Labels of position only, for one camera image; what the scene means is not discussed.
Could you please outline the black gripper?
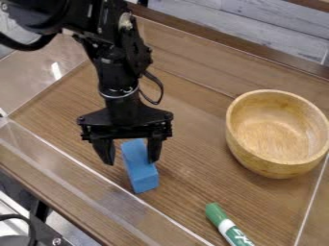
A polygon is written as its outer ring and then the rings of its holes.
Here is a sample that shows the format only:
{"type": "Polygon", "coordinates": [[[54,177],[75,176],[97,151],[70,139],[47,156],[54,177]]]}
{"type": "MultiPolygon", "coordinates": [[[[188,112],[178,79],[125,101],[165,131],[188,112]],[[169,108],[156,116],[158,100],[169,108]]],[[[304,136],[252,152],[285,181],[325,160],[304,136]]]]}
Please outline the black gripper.
{"type": "Polygon", "coordinates": [[[114,165],[113,139],[149,138],[149,161],[160,160],[162,140],[173,136],[173,120],[172,112],[148,106],[138,95],[132,95],[124,100],[109,100],[103,109],[78,118],[78,125],[82,139],[93,141],[102,162],[114,165]]]}

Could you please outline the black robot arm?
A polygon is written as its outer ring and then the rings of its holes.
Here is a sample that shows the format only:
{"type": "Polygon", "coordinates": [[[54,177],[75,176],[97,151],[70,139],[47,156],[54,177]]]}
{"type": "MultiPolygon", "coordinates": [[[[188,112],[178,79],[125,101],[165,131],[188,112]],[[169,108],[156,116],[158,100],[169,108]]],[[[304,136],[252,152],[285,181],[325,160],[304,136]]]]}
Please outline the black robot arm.
{"type": "Polygon", "coordinates": [[[25,52],[45,48],[69,31],[82,45],[98,75],[98,91],[106,107],[78,118],[82,139],[106,164],[115,163],[115,141],[144,138],[148,162],[161,157],[162,143],[173,136],[174,114],[158,109],[158,99],[141,90],[149,72],[152,48],[140,33],[137,17],[125,0],[0,0],[0,10],[17,24],[41,36],[23,43],[0,33],[0,44],[25,52]]]}

